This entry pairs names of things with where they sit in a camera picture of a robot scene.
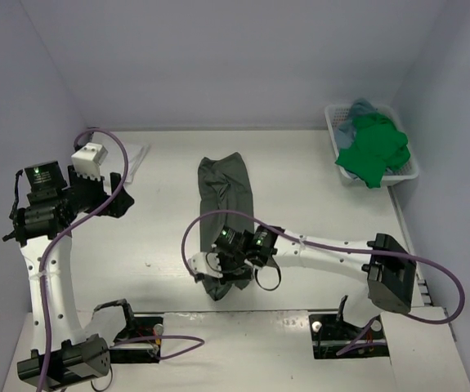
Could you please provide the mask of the white t shirt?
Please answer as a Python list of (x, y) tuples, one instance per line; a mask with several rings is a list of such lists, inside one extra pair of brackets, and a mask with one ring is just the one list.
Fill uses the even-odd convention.
[(150, 145), (125, 143), (124, 147), (128, 155), (128, 175), (125, 182), (127, 184), (131, 184), (139, 166), (142, 164), (145, 156), (150, 150)]

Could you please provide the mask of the grey t shirt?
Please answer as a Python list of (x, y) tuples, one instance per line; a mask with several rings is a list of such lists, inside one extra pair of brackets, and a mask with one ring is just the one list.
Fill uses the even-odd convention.
[[(232, 210), (253, 215), (253, 192), (248, 178), (248, 172), (242, 156), (238, 152), (219, 159), (203, 158), (198, 167), (198, 186), (200, 200), (200, 213), (217, 210)], [(252, 221), (234, 214), (216, 214), (202, 219), (199, 223), (200, 250), (207, 252), (212, 249), (220, 230), (223, 227), (231, 228), (243, 233), (254, 231)], [(226, 261), (223, 267), (233, 268), (235, 264)], [(240, 286), (249, 284), (240, 281)], [(214, 301), (221, 300), (233, 286), (224, 289), (213, 289), (206, 293)]]

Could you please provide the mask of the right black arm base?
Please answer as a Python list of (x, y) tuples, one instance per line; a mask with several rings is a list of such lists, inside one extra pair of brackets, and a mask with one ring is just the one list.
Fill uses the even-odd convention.
[(344, 296), (337, 310), (308, 314), (313, 358), (315, 360), (388, 358), (390, 352), (381, 318), (377, 316), (373, 326), (362, 332), (362, 327), (355, 327), (343, 320), (342, 312), (346, 302), (347, 296)]

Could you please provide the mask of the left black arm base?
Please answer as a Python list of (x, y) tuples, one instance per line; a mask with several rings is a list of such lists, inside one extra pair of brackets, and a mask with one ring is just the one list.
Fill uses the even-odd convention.
[(136, 313), (127, 300), (120, 299), (97, 305), (92, 311), (94, 320), (98, 332), (113, 338), (108, 344), (111, 363), (160, 362), (163, 315)]

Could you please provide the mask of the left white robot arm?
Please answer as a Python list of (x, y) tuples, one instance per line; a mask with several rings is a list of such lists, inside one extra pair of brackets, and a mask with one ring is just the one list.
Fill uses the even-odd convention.
[(125, 300), (98, 305), (87, 326), (80, 323), (71, 274), (73, 232), (94, 216), (122, 217), (134, 204), (123, 175), (111, 173), (110, 194), (104, 181), (87, 173), (87, 163), (73, 163), (64, 175), (56, 161), (17, 172), (30, 185), (29, 205), (14, 203), (15, 240), (28, 270), (34, 334), (30, 356), (17, 364), (17, 376), (38, 391), (64, 391), (110, 373), (114, 340), (130, 341), (137, 323)]

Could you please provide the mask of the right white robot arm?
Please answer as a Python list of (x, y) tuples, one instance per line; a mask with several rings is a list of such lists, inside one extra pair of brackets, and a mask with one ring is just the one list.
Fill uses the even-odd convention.
[(390, 235), (369, 241), (330, 241), (295, 234), (279, 226), (259, 225), (253, 232), (222, 227), (207, 252), (187, 261), (197, 281), (246, 287), (264, 268), (318, 270), (349, 279), (338, 290), (337, 331), (354, 336), (382, 312), (407, 315), (412, 310), (416, 264)]

